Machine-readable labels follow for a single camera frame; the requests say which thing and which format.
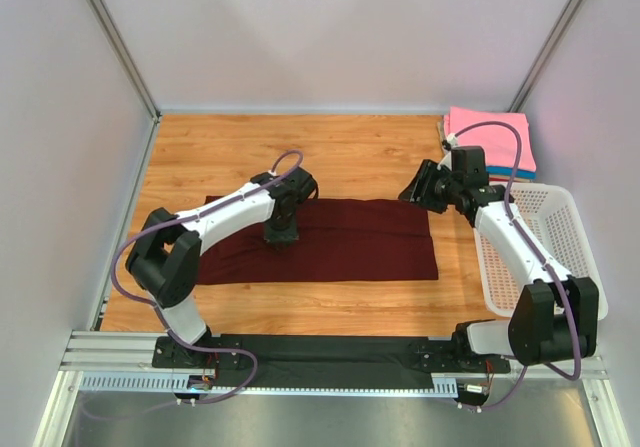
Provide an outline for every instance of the dark red fabric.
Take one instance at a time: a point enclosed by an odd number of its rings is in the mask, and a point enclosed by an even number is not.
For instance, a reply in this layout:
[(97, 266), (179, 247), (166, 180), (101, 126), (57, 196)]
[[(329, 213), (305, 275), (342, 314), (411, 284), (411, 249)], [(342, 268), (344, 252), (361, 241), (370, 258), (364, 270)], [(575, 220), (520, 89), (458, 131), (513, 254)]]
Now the dark red fabric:
[(283, 250), (266, 244), (262, 224), (214, 245), (200, 259), (198, 283), (438, 278), (427, 213), (414, 205), (317, 199), (296, 216), (300, 240)]

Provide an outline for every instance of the wooden table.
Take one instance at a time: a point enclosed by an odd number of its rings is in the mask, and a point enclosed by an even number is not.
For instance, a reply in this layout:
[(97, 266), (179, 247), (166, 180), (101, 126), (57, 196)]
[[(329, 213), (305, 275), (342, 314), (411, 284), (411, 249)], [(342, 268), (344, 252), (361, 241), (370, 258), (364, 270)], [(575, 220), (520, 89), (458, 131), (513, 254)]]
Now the wooden table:
[[(269, 169), (291, 148), (305, 154), (325, 198), (395, 199), (424, 158), (440, 159), (440, 116), (167, 115), (131, 233), (149, 212), (201, 205)], [(281, 168), (290, 164), (283, 162)], [(449, 335), (487, 311), (472, 229), (455, 211), (429, 213), (437, 281), (263, 283), (200, 286), (195, 297), (213, 332)], [(124, 268), (123, 285), (140, 293)], [(103, 331), (161, 331), (149, 307), (113, 291)]]

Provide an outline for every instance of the white laundry basket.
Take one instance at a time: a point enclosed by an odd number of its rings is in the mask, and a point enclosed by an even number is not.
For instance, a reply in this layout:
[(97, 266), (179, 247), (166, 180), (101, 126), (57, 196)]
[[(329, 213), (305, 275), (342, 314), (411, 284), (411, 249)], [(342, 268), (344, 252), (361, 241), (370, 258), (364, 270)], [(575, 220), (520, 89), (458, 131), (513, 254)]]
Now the white laundry basket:
[[(609, 310), (587, 235), (571, 194), (562, 187), (514, 183), (514, 201), (534, 235), (575, 277), (591, 277), (600, 290), (598, 320)], [(520, 291), (489, 241), (474, 230), (487, 308), (511, 317)]]

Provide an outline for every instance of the white wall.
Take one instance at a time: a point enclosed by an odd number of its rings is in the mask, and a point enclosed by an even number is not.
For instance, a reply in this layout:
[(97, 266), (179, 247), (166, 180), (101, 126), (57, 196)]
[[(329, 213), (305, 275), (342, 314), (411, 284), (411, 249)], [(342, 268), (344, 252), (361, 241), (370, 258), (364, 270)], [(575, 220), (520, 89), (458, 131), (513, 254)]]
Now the white wall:
[(162, 109), (506, 109), (567, 0), (106, 0)]
[(600, 345), (633, 445), (640, 382), (640, 3), (587, 0), (525, 112), (541, 179), (573, 193), (609, 301)]
[(150, 119), (85, 0), (0, 0), (2, 445), (87, 328)]

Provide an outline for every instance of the pink towel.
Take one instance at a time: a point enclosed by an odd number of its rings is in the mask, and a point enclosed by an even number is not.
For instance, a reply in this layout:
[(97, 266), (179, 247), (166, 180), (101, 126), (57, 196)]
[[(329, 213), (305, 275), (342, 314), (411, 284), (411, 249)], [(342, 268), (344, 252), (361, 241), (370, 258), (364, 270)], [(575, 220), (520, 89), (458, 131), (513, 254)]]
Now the pink towel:
[[(449, 115), (444, 116), (444, 133), (459, 132), (468, 125), (490, 120), (499, 120), (513, 125), (522, 138), (521, 170), (536, 171), (531, 144), (529, 142), (529, 122), (524, 114), (495, 114), (492, 112), (477, 112), (475, 110), (451, 107)], [(513, 134), (500, 126), (489, 125), (471, 130), (458, 138), (460, 145), (479, 145), (484, 149), (487, 165), (513, 167), (516, 155), (516, 139)]]

